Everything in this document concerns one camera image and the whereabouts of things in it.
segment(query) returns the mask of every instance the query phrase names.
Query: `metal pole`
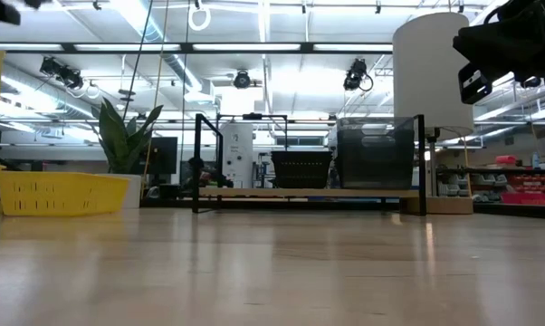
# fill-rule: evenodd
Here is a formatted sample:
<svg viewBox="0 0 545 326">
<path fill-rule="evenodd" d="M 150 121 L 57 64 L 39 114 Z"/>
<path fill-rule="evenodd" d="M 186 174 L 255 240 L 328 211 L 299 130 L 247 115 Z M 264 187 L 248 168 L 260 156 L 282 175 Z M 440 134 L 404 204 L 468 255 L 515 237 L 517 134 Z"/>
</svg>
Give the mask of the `metal pole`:
<svg viewBox="0 0 545 326">
<path fill-rule="evenodd" d="M 435 163 L 435 142 L 432 141 L 429 143 L 429 171 L 430 171 L 430 180 L 432 182 L 432 196 L 437 197 L 437 173 Z"/>
<path fill-rule="evenodd" d="M 198 213 L 200 204 L 200 142 L 202 141 L 202 114 L 196 114 L 194 129 L 194 159 L 192 163 L 192 212 Z"/>
<path fill-rule="evenodd" d="M 427 194 L 425 193 L 425 117 L 417 115 L 417 140 L 419 141 L 419 215 L 427 216 Z"/>
<path fill-rule="evenodd" d="M 284 117 L 284 150 L 289 150 L 289 119 Z"/>
<path fill-rule="evenodd" d="M 217 173 L 218 173 L 218 187 L 223 187 L 223 161 L 225 159 L 225 138 L 222 134 L 216 135 L 217 137 L 217 146 L 218 146 L 218 163 L 217 163 Z M 217 197 L 218 207 L 222 205 L 222 196 Z"/>
</svg>

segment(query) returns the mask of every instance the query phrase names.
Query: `white cylinder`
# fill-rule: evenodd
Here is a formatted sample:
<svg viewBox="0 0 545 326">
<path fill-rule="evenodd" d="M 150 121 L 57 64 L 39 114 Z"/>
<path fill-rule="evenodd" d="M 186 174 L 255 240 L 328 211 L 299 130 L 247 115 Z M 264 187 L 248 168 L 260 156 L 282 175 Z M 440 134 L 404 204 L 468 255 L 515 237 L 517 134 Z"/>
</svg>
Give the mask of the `white cylinder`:
<svg viewBox="0 0 545 326">
<path fill-rule="evenodd" d="M 427 128 L 473 132 L 473 109 L 460 98 L 458 72 L 467 64 L 453 47 L 458 30 L 468 26 L 461 14 L 420 16 L 393 35 L 394 113 L 396 117 L 425 115 Z M 457 138 L 441 130 L 439 140 Z"/>
</svg>

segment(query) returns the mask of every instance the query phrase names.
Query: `red container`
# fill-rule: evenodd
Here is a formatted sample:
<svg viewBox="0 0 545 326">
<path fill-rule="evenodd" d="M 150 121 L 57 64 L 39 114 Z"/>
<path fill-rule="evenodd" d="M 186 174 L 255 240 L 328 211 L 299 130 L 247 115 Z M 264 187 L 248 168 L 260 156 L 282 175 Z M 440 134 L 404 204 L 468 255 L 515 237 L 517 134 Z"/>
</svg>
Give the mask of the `red container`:
<svg viewBox="0 0 545 326">
<path fill-rule="evenodd" d="M 504 193 L 502 194 L 502 202 L 510 205 L 537 205 L 545 206 L 544 194 L 519 194 L 519 193 Z"/>
</svg>

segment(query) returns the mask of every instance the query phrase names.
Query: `wooden platform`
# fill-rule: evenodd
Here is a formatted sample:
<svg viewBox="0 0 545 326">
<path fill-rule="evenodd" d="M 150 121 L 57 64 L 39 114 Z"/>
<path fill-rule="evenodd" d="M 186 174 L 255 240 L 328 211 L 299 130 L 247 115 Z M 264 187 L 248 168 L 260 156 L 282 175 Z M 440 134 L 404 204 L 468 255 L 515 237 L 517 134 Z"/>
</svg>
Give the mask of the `wooden platform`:
<svg viewBox="0 0 545 326">
<path fill-rule="evenodd" d="M 222 197 L 419 197 L 417 190 L 365 190 L 365 189 L 240 189 L 200 188 L 200 196 Z"/>
</svg>

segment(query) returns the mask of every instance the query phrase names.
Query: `white machine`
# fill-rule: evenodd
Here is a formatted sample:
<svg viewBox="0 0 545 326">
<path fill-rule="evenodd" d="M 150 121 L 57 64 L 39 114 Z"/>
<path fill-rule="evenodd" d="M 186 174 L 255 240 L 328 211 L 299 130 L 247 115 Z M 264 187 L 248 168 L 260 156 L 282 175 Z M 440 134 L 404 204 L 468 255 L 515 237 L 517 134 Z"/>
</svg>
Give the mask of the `white machine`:
<svg viewBox="0 0 545 326">
<path fill-rule="evenodd" d="M 253 187 L 253 125 L 230 122 L 220 129 L 224 137 L 223 174 L 235 188 Z"/>
</svg>

